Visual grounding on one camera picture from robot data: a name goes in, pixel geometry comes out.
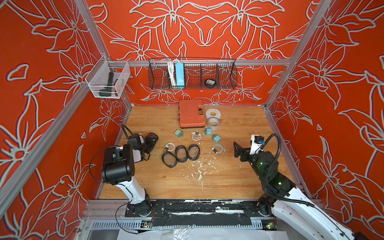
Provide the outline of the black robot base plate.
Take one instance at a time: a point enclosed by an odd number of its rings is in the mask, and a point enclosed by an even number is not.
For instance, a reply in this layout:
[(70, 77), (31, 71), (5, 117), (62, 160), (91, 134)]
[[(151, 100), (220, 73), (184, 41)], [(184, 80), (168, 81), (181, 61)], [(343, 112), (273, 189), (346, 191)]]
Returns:
[(157, 199), (151, 200), (151, 212), (141, 217), (131, 207), (122, 205), (115, 219), (139, 218), (152, 227), (251, 228), (276, 230), (277, 218), (262, 215), (258, 200), (235, 199)]

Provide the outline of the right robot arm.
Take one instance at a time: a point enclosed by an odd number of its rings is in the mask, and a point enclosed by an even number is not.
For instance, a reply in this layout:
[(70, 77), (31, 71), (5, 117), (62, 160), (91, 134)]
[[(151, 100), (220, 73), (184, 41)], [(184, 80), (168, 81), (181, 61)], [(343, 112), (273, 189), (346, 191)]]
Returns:
[(265, 152), (266, 142), (252, 142), (250, 148), (234, 143), (234, 156), (251, 165), (262, 184), (264, 195), (258, 210), (273, 215), (308, 240), (366, 240), (361, 232), (353, 232), (315, 205), (290, 179), (278, 171), (281, 143), (276, 154)]

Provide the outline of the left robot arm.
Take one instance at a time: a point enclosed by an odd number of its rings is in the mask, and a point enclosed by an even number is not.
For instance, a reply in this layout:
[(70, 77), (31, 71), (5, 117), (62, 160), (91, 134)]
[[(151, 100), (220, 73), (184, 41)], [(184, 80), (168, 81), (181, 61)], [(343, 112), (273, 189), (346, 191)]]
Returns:
[(126, 195), (128, 207), (133, 213), (146, 217), (152, 211), (151, 200), (135, 178), (135, 161), (142, 160), (140, 147), (143, 143), (143, 136), (134, 134), (121, 147), (107, 147), (102, 165), (102, 178), (103, 182), (119, 188)]

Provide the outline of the black round zip pouch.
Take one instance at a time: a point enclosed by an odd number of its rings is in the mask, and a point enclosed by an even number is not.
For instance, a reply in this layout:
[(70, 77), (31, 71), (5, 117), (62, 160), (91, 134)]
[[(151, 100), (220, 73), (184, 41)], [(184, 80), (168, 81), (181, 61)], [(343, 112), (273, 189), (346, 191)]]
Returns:
[(149, 133), (145, 137), (145, 153), (150, 154), (158, 140), (159, 137), (155, 133)]

